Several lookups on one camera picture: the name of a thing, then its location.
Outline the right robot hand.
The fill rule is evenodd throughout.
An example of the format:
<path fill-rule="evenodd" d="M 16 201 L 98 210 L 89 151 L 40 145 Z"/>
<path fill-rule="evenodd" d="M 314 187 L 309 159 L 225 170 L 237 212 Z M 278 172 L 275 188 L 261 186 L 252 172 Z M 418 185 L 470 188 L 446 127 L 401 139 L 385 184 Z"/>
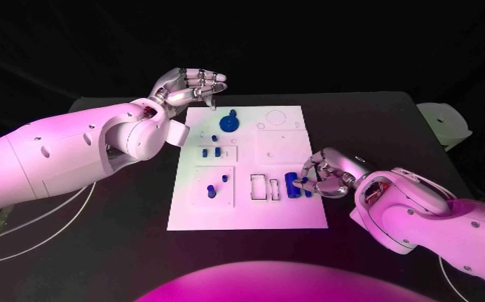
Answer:
<path fill-rule="evenodd" d="M 323 198 L 342 198 L 374 171 L 375 166 L 364 158 L 326 147 L 306 160 L 291 184 Z"/>

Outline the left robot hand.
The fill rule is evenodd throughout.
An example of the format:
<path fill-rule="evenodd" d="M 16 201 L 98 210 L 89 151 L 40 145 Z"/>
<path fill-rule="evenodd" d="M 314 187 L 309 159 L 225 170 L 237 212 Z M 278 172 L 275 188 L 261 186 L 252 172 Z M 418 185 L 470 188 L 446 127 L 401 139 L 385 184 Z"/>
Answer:
<path fill-rule="evenodd" d="M 192 102 L 216 109 L 213 95 L 226 90 L 226 76 L 206 69 L 174 68 L 159 77 L 148 98 L 176 114 Z"/>

